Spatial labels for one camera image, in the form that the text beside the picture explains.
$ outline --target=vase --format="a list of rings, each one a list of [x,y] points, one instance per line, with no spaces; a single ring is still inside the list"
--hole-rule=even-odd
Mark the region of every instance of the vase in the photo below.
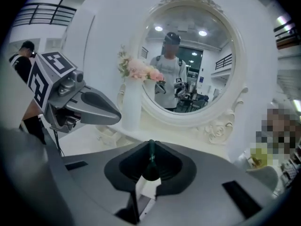
[[[122,127],[128,131],[139,129],[142,104],[142,80],[125,80],[126,89],[122,100]]]
[[[154,80],[145,80],[144,81],[144,89],[148,97],[152,100],[155,101],[155,87],[156,87],[156,81]]]

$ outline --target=dark green object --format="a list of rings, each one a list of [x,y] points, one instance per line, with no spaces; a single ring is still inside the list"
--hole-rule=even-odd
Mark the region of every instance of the dark green object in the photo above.
[[[160,178],[159,170],[155,163],[155,158],[156,158],[155,145],[156,145],[155,141],[153,141],[153,140],[149,141],[150,152],[149,152],[148,160],[150,162],[147,165],[147,168],[145,169],[144,173],[142,174],[142,176],[148,181],[156,181]]]

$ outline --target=mirror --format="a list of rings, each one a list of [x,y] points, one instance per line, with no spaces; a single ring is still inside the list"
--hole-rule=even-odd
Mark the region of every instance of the mirror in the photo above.
[[[144,83],[154,103],[174,113],[190,113],[222,95],[235,55],[232,39],[218,18],[199,8],[179,6],[154,18],[146,30],[138,58],[164,76],[160,84]]]

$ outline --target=person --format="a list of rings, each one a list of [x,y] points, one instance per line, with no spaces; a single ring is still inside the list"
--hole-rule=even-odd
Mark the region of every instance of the person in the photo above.
[[[33,52],[34,44],[28,40],[25,41],[19,51],[9,59],[10,65],[16,70],[26,84],[32,68],[32,63],[29,58],[32,56]],[[38,114],[40,113],[41,111],[39,107],[33,100],[23,117],[23,121],[28,133],[35,135],[43,144],[46,144],[44,133],[38,118]]]
[[[177,107],[178,99],[174,96],[174,81],[176,78],[182,78],[187,82],[186,63],[176,57],[179,50],[181,38],[174,32],[169,32],[164,38],[164,54],[154,57],[150,65],[157,68],[163,75],[166,93],[155,95],[155,101],[163,108],[174,111]]]

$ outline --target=black shirt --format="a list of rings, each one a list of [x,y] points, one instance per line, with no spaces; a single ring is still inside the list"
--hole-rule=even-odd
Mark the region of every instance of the black shirt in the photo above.
[[[9,59],[9,62],[11,62],[15,56],[17,56],[17,55],[12,56]],[[15,68],[17,73],[20,75],[22,80],[27,84],[29,73],[32,68],[32,64],[31,64],[29,58],[24,57],[24,56],[19,57],[15,61],[13,67]]]

